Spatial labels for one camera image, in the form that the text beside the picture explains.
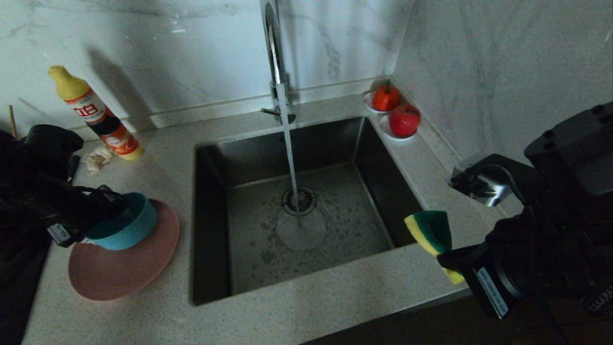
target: pink dish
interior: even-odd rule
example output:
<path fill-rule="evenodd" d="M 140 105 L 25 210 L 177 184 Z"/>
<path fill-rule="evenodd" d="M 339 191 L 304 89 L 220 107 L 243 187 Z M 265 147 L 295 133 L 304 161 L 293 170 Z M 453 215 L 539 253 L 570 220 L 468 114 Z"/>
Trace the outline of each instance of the pink dish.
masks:
<path fill-rule="evenodd" d="M 70 253 L 68 276 L 75 291 L 92 301 L 128 296 L 155 279 L 168 265 L 179 240 L 179 219 L 163 201 L 151 200 L 158 212 L 155 229 L 125 250 L 107 250 L 76 243 Z"/>

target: chrome faucet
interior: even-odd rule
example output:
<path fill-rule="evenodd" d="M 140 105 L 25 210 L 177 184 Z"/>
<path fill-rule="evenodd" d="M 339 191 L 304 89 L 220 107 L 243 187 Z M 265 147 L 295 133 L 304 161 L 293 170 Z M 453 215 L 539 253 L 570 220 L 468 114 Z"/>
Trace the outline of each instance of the chrome faucet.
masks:
<path fill-rule="evenodd" d="M 262 24 L 264 24 L 264 36 L 266 37 L 266 47 L 268 49 L 268 62 L 270 63 L 270 93 L 273 99 L 273 109 L 262 108 L 262 112 L 275 115 L 281 121 L 281 107 L 279 105 L 278 90 L 284 93 L 282 99 L 286 99 L 287 118 L 292 123 L 296 115 L 292 111 L 292 106 L 287 95 L 287 83 L 285 66 L 283 65 L 283 49 L 281 48 L 281 34 L 279 27 L 279 14 L 276 0 L 260 0 L 262 9 Z"/>

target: marble wall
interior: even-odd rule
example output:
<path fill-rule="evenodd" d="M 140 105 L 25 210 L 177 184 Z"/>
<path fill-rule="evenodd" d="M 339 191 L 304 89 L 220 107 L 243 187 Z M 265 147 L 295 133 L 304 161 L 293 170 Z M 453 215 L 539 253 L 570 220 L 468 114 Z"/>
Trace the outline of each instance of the marble wall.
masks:
<path fill-rule="evenodd" d="M 544 130 L 613 101 L 611 0 L 416 0 L 395 76 L 463 158 L 527 162 Z"/>
<path fill-rule="evenodd" d="M 411 4 L 280 0 L 291 86 L 390 74 Z M 0 106 L 15 106 L 22 134 L 83 124 L 55 96 L 53 64 L 88 80 L 120 117 L 269 92 L 259 0 L 4 0 L 0 13 Z"/>

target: stainless steel sink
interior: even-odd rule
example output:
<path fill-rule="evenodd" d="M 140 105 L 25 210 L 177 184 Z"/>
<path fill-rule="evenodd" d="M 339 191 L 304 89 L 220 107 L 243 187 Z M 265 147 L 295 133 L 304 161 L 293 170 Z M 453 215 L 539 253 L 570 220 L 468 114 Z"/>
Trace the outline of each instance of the stainless steel sink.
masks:
<path fill-rule="evenodd" d="M 291 138 L 308 210 L 325 222 L 323 240 L 301 249 L 277 232 L 280 217 L 293 217 L 283 207 L 291 181 L 282 133 L 199 147 L 195 304 L 415 242 L 403 219 L 422 209 L 367 118 L 299 128 Z"/>

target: chopstick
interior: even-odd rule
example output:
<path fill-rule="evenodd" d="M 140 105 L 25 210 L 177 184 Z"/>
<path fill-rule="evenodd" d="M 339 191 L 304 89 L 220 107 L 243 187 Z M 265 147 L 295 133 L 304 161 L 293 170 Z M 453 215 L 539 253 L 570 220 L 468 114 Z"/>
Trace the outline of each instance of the chopstick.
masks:
<path fill-rule="evenodd" d="M 15 126 L 15 114 L 13 114 L 13 106 L 9 106 L 10 113 L 10 130 L 13 132 L 13 138 L 17 139 L 17 127 Z"/>

